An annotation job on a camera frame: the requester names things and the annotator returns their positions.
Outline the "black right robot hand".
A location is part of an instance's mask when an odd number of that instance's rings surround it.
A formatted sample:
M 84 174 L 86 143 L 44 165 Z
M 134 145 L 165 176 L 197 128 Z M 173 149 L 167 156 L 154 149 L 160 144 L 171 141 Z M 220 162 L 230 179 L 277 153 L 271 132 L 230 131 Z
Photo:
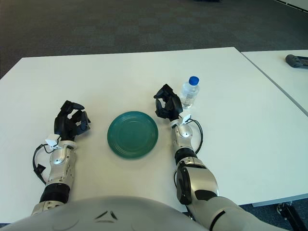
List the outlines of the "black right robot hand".
M 173 89 L 165 84 L 154 96 L 156 115 L 163 119 L 170 121 L 179 118 L 180 113 L 183 112 L 180 98 L 173 92 Z

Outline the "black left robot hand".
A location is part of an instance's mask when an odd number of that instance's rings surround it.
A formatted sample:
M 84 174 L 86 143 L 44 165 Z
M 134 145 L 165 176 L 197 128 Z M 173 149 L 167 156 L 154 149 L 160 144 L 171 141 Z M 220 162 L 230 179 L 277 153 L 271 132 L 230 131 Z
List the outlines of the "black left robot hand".
M 84 106 L 71 101 L 65 101 L 55 118 L 54 133 L 63 141 L 74 141 L 75 137 L 90 129 Z

